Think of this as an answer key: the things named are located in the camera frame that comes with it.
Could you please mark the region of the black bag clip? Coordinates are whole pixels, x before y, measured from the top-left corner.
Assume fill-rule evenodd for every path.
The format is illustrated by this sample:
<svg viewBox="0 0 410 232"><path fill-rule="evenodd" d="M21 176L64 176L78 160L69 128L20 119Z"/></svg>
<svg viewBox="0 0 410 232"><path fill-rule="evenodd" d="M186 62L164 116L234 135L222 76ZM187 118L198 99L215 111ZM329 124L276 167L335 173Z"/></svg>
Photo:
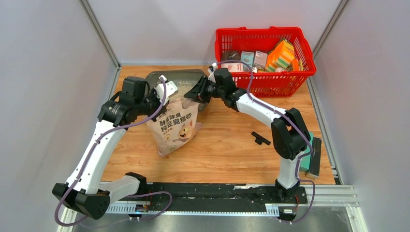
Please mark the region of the black bag clip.
<svg viewBox="0 0 410 232"><path fill-rule="evenodd" d="M271 145L271 142L269 140L267 140L266 138L264 138L263 136L261 136L260 134L256 133L255 131L253 131L251 133L252 136L255 137L255 143L262 145L262 144L266 144L266 145Z"/></svg>

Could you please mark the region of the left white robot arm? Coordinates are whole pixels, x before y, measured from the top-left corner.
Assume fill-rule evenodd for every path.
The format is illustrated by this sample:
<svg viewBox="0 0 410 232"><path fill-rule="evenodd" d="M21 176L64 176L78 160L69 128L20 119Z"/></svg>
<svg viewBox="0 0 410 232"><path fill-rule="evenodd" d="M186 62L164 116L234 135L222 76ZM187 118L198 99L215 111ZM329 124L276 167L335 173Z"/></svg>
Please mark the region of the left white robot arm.
<svg viewBox="0 0 410 232"><path fill-rule="evenodd" d="M101 184L100 180L118 142L128 128L155 121L166 111L172 95L178 92L174 82L165 76L151 87L139 77L127 77L121 91L101 107L93 136L73 173L64 183L56 183L52 193L59 200L55 221L60 226L74 226L83 221L64 223L59 219L62 206L84 215L84 219L100 219L108 207L124 198L137 201L151 196L144 176L128 172L122 178Z"/></svg>

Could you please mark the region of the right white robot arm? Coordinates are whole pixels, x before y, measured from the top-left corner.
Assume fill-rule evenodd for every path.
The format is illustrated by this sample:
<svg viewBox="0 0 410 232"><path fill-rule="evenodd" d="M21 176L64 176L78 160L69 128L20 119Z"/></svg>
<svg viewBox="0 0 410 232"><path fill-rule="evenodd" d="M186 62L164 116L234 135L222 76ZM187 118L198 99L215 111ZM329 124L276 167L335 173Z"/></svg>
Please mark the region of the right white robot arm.
<svg viewBox="0 0 410 232"><path fill-rule="evenodd" d="M286 203L295 196L294 188L300 183L300 159L306 154L306 149L311 147L310 135L299 110L274 107L248 90L237 87L226 68L214 70L209 77L201 77L184 97L197 103L209 103L212 98L219 98L228 108L270 127L273 147L280 156L276 197Z"/></svg>

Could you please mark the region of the pink cat litter bag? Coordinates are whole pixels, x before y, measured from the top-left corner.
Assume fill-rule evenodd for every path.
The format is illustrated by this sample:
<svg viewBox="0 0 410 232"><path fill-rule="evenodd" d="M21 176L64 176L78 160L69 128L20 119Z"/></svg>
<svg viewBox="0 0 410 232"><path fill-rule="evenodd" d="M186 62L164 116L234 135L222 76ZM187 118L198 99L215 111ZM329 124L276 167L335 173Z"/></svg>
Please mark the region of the pink cat litter bag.
<svg viewBox="0 0 410 232"><path fill-rule="evenodd" d="M147 122L157 144L157 153L166 157L191 141L202 128L197 122L200 104L187 98L170 101L166 112Z"/></svg>

